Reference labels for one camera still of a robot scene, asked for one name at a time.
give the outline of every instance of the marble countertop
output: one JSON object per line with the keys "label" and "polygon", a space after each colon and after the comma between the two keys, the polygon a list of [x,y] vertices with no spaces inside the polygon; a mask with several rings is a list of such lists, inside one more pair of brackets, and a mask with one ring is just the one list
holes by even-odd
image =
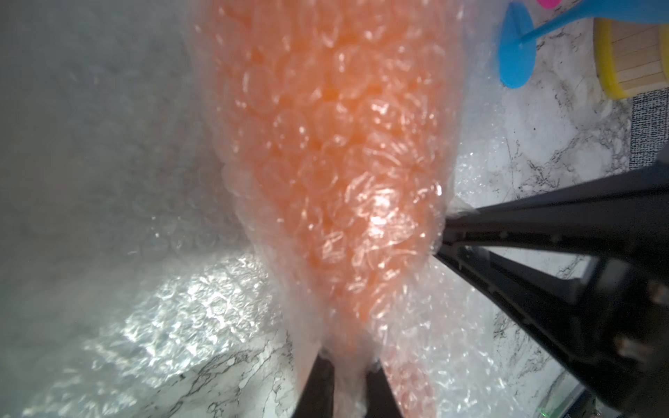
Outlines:
{"label": "marble countertop", "polygon": [[[177,310],[220,308],[227,312],[221,328],[250,316],[279,321],[262,281],[253,289],[266,295],[261,304],[239,296],[248,289],[228,286],[255,272],[249,266],[256,261],[234,216],[215,210],[229,197],[219,191],[206,201],[204,179],[217,170],[202,148],[188,145],[203,142],[205,129],[172,29],[174,10],[157,0],[73,0],[69,9],[36,3],[8,9],[8,33],[20,48],[0,43],[8,51],[0,54],[0,89],[8,97],[0,99],[0,131],[10,132],[11,157],[0,169],[13,174],[0,185],[15,206],[0,218],[0,235],[11,237],[0,247],[12,257],[0,270],[0,314],[14,318],[0,328],[0,417],[289,417],[298,393],[285,330],[253,324],[234,342],[198,340],[179,352],[170,350],[191,329],[157,331]],[[545,11],[528,1],[535,23],[572,3]],[[45,29],[35,31],[35,22]],[[628,169],[631,106],[608,100],[599,87],[592,21],[547,36],[537,49],[535,72],[521,89],[503,88],[485,65],[473,71],[455,170],[455,191],[473,207]],[[28,153],[30,141],[60,163]],[[37,178],[25,167],[48,167],[50,175]],[[86,204],[71,204],[77,197]],[[19,224],[37,227],[19,235],[12,226]],[[221,251],[231,257],[224,274],[215,268]],[[497,251],[562,278],[587,263]],[[228,287],[217,289],[213,280]],[[211,288],[204,296],[203,286]],[[152,326],[153,339],[133,339],[138,324]],[[524,416],[550,410],[577,384],[499,312],[493,338],[494,359]]]}

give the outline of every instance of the gray fabric mat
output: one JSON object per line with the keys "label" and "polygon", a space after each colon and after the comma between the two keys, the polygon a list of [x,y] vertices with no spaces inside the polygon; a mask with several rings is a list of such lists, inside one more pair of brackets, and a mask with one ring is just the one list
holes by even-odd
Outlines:
{"label": "gray fabric mat", "polygon": [[651,165],[669,140],[669,88],[640,94],[632,103],[630,170]]}

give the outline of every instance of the pink object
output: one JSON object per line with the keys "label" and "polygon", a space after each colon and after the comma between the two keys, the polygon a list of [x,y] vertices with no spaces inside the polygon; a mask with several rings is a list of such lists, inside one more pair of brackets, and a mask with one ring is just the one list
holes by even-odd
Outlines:
{"label": "pink object", "polygon": [[545,9],[556,8],[562,0],[537,0],[537,3],[542,5]]}

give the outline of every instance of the bubble wrap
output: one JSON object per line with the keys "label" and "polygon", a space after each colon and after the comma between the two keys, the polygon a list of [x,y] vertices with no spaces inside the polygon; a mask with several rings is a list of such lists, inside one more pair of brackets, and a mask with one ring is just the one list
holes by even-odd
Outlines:
{"label": "bubble wrap", "polygon": [[[458,137],[463,4],[191,3],[187,36],[213,147],[237,215],[278,285],[299,380],[325,349],[337,370],[335,414],[361,416],[363,376],[380,357],[407,418],[491,414],[495,403],[482,397],[504,385],[487,352],[470,353],[489,328],[469,320],[479,334],[456,327],[459,334],[438,336],[442,344],[425,329],[416,334],[435,320],[421,323],[421,315],[451,309],[445,300],[432,309],[430,292],[447,290],[425,269],[443,229]],[[416,289],[430,279],[422,304]],[[443,345],[448,334],[462,342],[459,352]],[[435,368],[451,356],[465,376],[467,357],[479,360],[477,377],[493,381],[438,379],[435,388],[443,371]]]}

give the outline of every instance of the bubble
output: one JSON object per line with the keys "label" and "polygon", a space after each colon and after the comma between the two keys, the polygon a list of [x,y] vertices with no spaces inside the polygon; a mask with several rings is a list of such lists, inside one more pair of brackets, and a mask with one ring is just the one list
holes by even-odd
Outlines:
{"label": "bubble", "polygon": [[367,89],[374,79],[372,55],[359,45],[348,45],[334,53],[332,82],[339,90],[339,98],[357,98]]}
{"label": "bubble", "polygon": [[218,236],[214,231],[201,231],[195,236],[195,246],[201,249],[212,248],[216,244]]}
{"label": "bubble", "polygon": [[367,135],[367,155],[389,170],[412,167],[418,160],[418,151],[412,138],[393,137],[387,132],[372,132]]}
{"label": "bubble", "polygon": [[399,134],[402,130],[402,109],[397,99],[388,94],[365,98],[355,116],[367,134],[383,131]]}
{"label": "bubble", "polygon": [[341,102],[322,103],[314,112],[314,127],[324,146],[345,146],[351,139],[355,120]]}
{"label": "bubble", "polygon": [[283,71],[284,91],[297,106],[308,106],[322,97],[325,70],[322,58],[314,54],[291,54]]}
{"label": "bubble", "polygon": [[188,254],[193,248],[193,238],[191,234],[178,230],[170,236],[170,246],[177,254]]}
{"label": "bubble", "polygon": [[291,50],[294,41],[291,19],[288,18],[287,10],[281,2],[257,2],[252,29],[254,43],[269,64],[275,64],[281,56]]}
{"label": "bubble", "polygon": [[261,168],[258,181],[271,198],[289,200],[296,185],[295,169],[285,159],[271,158]]}
{"label": "bubble", "polygon": [[298,11],[300,34],[327,48],[332,48],[339,39],[343,15],[333,0],[307,0]]}
{"label": "bubble", "polygon": [[357,179],[365,173],[373,175],[369,172],[363,145],[353,145],[347,149],[341,172],[342,177],[348,180]]}
{"label": "bubble", "polygon": [[347,256],[347,241],[343,231],[334,229],[325,233],[316,243],[318,258],[327,264],[343,261]]}
{"label": "bubble", "polygon": [[324,154],[306,156],[302,160],[298,175],[307,191],[315,195],[327,193],[339,179],[337,167],[332,159]]}
{"label": "bubble", "polygon": [[221,169],[221,176],[230,193],[246,199],[254,198],[257,193],[256,179],[249,171],[235,164],[226,164]]}
{"label": "bubble", "polygon": [[398,41],[384,48],[379,74],[381,82],[389,91],[402,92],[417,84],[419,70],[415,45]]}
{"label": "bubble", "polygon": [[274,138],[279,149],[287,154],[306,150],[311,130],[304,115],[297,109],[284,109],[274,119]]}
{"label": "bubble", "polygon": [[160,233],[149,232],[142,244],[142,253],[149,258],[162,258],[169,251],[169,240]]}
{"label": "bubble", "polygon": [[246,102],[260,114],[273,111],[280,99],[274,72],[265,66],[252,66],[244,73],[242,92]]}
{"label": "bubble", "polygon": [[245,0],[211,0],[211,12],[219,17],[236,17],[247,19],[251,15],[252,1]]}
{"label": "bubble", "polygon": [[380,181],[369,173],[353,179],[344,194],[344,202],[356,216],[365,218],[386,218],[397,210],[400,198],[397,184]]}
{"label": "bubble", "polygon": [[407,28],[407,16],[396,12],[393,0],[345,0],[347,15],[358,40],[380,43],[400,36]]}
{"label": "bubble", "polygon": [[356,214],[344,200],[344,191],[334,190],[330,192],[331,199],[327,201],[327,213],[330,220],[342,229],[353,226]]}
{"label": "bubble", "polygon": [[230,135],[231,151],[240,158],[262,162],[271,155],[276,145],[272,142],[272,130],[265,119],[248,116]]}
{"label": "bubble", "polygon": [[213,32],[213,52],[232,72],[239,72],[251,60],[248,30],[230,17],[222,17]]}
{"label": "bubble", "polygon": [[[380,212],[385,213],[387,204],[383,197]],[[379,249],[395,245],[409,239],[416,229],[417,223],[406,211],[393,211],[384,217],[371,216],[364,239],[369,241],[371,249]]]}
{"label": "bubble", "polygon": [[286,217],[286,228],[291,233],[319,235],[324,219],[323,209],[313,198],[299,197],[291,202]]}
{"label": "bubble", "polygon": [[228,135],[231,126],[239,123],[248,115],[249,106],[246,102],[246,95],[242,91],[242,81],[239,78],[225,77],[219,93],[215,117],[222,119],[218,125],[223,131],[222,134]]}
{"label": "bubble", "polygon": [[417,68],[419,69],[420,81],[423,85],[431,86],[437,82],[444,81],[448,56],[446,51],[436,43],[423,46],[418,53]]}

